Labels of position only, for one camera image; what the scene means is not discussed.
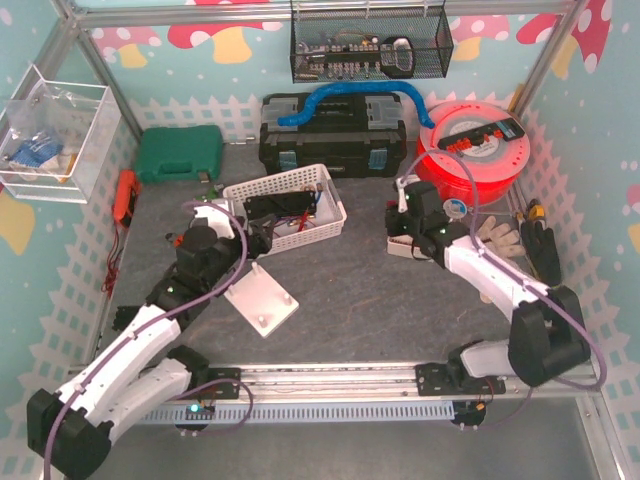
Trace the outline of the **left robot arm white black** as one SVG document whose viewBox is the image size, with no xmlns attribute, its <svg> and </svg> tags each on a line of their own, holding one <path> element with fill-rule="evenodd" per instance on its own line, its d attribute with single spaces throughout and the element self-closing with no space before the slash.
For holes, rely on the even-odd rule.
<svg viewBox="0 0 640 480">
<path fill-rule="evenodd" d="M 197 397 L 238 378 L 214 378 L 195 350 L 174 345 L 214 297 L 232 290 L 245 264 L 272 248 L 276 217 L 236 216 L 220 203 L 192 201 L 192 221 L 176 259 L 121 334 L 58 389 L 36 391 L 26 405 L 27 444 L 43 460 L 41 476 L 86 479 L 119 437 L 157 406 Z"/>
</svg>

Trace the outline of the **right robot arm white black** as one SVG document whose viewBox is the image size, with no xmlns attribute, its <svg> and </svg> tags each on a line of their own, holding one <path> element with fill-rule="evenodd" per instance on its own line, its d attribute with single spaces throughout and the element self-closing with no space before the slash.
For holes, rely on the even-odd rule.
<svg viewBox="0 0 640 480">
<path fill-rule="evenodd" d="M 510 265 L 482 242 L 475 223 L 450 221 L 436 187 L 415 176 L 415 168 L 410 165 L 394 181 L 398 199 L 385 211 L 388 236 L 409 236 L 423 259 L 467 281 L 510 324 L 505 340 L 481 340 L 455 351 L 449 362 L 453 381 L 515 376 L 529 387 L 549 381 L 576 387 L 566 372 L 594 360 L 597 378 L 588 387 L 600 389 L 606 360 L 587 332 L 575 292 L 550 287 Z"/>
</svg>

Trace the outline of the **white peg base plate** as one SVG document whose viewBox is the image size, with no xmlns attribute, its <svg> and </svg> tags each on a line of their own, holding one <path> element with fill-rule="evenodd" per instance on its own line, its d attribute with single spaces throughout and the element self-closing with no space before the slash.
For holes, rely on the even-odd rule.
<svg viewBox="0 0 640 480">
<path fill-rule="evenodd" d="M 270 336 L 299 308 L 299 302 L 257 262 L 224 297 L 262 338 Z"/>
</svg>

